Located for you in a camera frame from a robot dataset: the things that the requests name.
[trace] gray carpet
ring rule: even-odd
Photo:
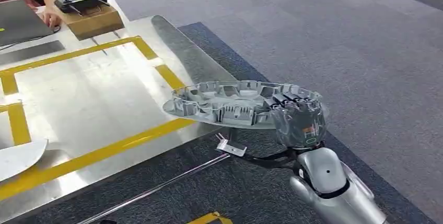
[[[269,81],[202,23],[179,29],[237,79]],[[253,154],[269,155],[281,148],[274,141],[274,133],[241,130],[239,141]],[[325,142],[372,188],[391,224],[435,224],[333,135],[327,133]],[[78,223],[218,156],[214,150],[217,143],[214,138],[186,143],[20,223]],[[291,191],[289,176],[287,170],[266,170],[239,160],[225,160],[105,219],[118,224],[185,224],[218,211],[234,224],[321,224],[310,207]]]
[[[274,82],[315,89],[330,131],[443,223],[443,11],[415,0],[116,0],[202,21]]]

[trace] laptop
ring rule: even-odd
[[[24,0],[0,2],[0,46],[53,34]]]

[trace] cardboard box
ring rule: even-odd
[[[58,8],[55,9],[62,21],[79,40],[124,28],[119,12],[112,6],[102,5],[100,6],[101,10],[90,9],[83,16],[77,13],[64,14]]]

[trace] yellow tape marking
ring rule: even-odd
[[[23,174],[23,176],[19,177],[16,181],[11,181],[0,187],[0,201],[50,180],[54,180],[67,173],[74,172],[78,169],[119,154],[127,149],[149,142],[157,137],[177,131],[192,123],[194,123],[194,121],[176,119],[54,167],[45,170],[34,170],[34,172]]]
[[[17,82],[14,74],[4,75],[0,77],[2,79],[3,93],[5,95],[13,95],[18,93]]]
[[[30,142],[31,136],[29,135],[23,105],[21,103],[10,104],[8,115],[14,144],[17,146]]]
[[[159,65],[156,66],[155,69],[163,77],[163,79],[166,80],[172,89],[175,90],[185,86],[167,65]]]
[[[35,62],[32,62],[32,63],[28,63],[28,64],[24,64],[24,65],[20,65],[20,66],[15,66],[15,67],[12,67],[12,68],[9,68],[9,69],[6,69],[6,70],[2,70],[2,71],[0,71],[0,76],[3,78],[3,76],[5,76],[5,75],[11,75],[11,74],[22,72],[22,71],[25,71],[25,70],[28,70],[28,69],[32,69],[32,68],[36,68],[36,67],[40,67],[40,66],[46,66],[46,65],[49,65],[49,64],[53,64],[55,62],[69,60],[70,58],[75,58],[75,57],[79,57],[81,55],[85,55],[85,54],[89,54],[89,53],[93,53],[93,52],[98,52],[98,51],[101,51],[101,50],[104,50],[104,49],[108,49],[108,48],[113,48],[114,46],[123,45],[123,44],[134,42],[134,41],[137,41],[137,40],[142,40],[143,41],[143,39],[140,36],[136,36],[136,37],[129,37],[129,38],[121,39],[121,40],[116,40],[116,41],[108,42],[108,43],[105,43],[105,44],[102,44],[102,45],[95,45],[95,46],[92,46],[90,48],[85,48],[85,49],[81,49],[81,50],[78,50],[78,51],[75,51],[75,52],[65,53],[65,54],[62,54],[62,55],[59,55],[59,56],[55,56],[55,57],[47,58],[47,59],[44,59],[44,60],[35,61]]]
[[[198,218],[197,220],[189,222],[188,224],[208,224],[214,220],[220,220],[222,224],[232,224],[231,220],[220,216],[218,212],[207,214],[205,216]]]
[[[141,38],[141,37],[134,37],[134,40],[132,41],[134,45],[140,50],[140,52],[143,53],[143,55],[148,59],[152,60],[154,58],[157,58],[157,54],[149,47],[148,44]]]

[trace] metal table surface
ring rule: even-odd
[[[49,145],[35,166],[0,183],[0,223],[219,130],[175,119],[161,106],[172,87],[235,79],[161,16],[125,24],[94,40],[62,30],[7,50],[23,60],[0,65],[0,104],[22,105],[31,141]],[[8,85],[11,77],[17,91]],[[0,113],[0,148],[26,142],[26,131],[15,139],[11,117]]]

